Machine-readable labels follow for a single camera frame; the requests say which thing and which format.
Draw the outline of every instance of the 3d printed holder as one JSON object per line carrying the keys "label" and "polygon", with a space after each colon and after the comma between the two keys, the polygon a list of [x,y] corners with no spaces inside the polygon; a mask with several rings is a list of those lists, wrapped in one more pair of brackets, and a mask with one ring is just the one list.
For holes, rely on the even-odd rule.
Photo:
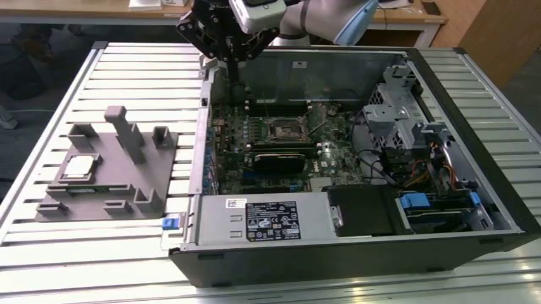
{"label": "3d printed holder", "polygon": [[123,106],[106,110],[116,133],[98,133],[90,123],[72,126],[72,146],[38,206],[36,221],[163,216],[179,135],[167,127],[140,133],[126,112]]}

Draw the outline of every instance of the desk leg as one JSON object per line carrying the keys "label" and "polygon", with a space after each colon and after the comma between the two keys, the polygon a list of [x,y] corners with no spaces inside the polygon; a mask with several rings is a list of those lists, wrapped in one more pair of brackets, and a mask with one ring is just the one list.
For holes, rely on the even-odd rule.
{"label": "desk leg", "polygon": [[429,48],[434,37],[437,36],[440,24],[426,24],[421,35],[416,41],[416,48]]}

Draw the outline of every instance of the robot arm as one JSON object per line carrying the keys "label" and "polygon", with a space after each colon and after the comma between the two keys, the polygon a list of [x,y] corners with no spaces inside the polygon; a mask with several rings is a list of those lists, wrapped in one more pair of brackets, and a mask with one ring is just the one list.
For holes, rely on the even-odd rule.
{"label": "robot arm", "polygon": [[378,0],[194,0],[177,30],[227,67],[235,97],[245,91],[238,68],[258,57],[281,29],[282,38],[310,33],[341,45],[356,44],[377,4]]}

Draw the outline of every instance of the wooden desk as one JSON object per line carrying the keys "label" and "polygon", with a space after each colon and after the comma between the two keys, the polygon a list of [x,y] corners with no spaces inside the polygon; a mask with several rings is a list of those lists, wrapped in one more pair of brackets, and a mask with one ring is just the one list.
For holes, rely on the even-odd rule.
{"label": "wooden desk", "polygon": [[[163,6],[159,11],[128,11],[130,0],[0,0],[0,22],[99,25],[175,25],[190,6]],[[428,47],[445,16],[432,16],[421,0],[406,9],[377,11],[370,29],[420,31],[416,46]]]}

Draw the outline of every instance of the barcode label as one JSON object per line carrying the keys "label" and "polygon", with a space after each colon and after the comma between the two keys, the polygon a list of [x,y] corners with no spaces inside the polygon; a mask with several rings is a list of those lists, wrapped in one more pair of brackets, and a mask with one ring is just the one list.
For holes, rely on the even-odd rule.
{"label": "barcode label", "polygon": [[247,199],[245,198],[227,198],[226,208],[245,208]]}

